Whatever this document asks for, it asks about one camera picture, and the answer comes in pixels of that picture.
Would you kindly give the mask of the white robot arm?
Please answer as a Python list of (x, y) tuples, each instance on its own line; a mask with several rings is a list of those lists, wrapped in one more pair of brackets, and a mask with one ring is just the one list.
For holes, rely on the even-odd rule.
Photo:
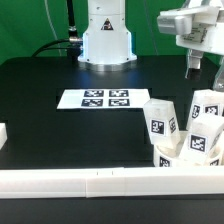
[[(88, 0), (88, 28), (82, 40), (79, 65), (96, 71), (118, 71), (137, 60), (125, 24), (125, 0)], [(158, 29), (176, 37), (187, 50), (188, 79), (201, 72), (201, 59), (212, 53), (222, 57), (213, 89), (224, 92), (224, 0), (185, 0), (157, 17)]]

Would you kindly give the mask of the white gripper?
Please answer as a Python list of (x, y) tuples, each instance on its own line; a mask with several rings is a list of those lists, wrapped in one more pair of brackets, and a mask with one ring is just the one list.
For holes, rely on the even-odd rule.
[[(201, 75), (201, 59), (204, 53), (224, 55), (224, 22), (215, 25), (196, 23), (187, 35), (177, 35), (176, 45), (188, 48), (186, 62), (186, 78), (199, 78)], [(224, 92), (224, 62), (216, 73), (213, 89)]]

